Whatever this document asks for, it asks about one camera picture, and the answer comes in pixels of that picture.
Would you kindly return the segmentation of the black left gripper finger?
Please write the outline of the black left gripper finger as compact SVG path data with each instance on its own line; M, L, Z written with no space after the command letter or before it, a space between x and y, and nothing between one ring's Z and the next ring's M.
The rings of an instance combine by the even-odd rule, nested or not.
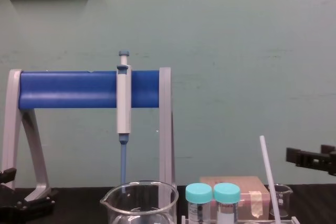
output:
M53 214L55 201L47 196L31 201L10 188L1 188L1 223L26 223Z
M1 190L14 190L15 189L15 176L17 169L9 168L1 171Z

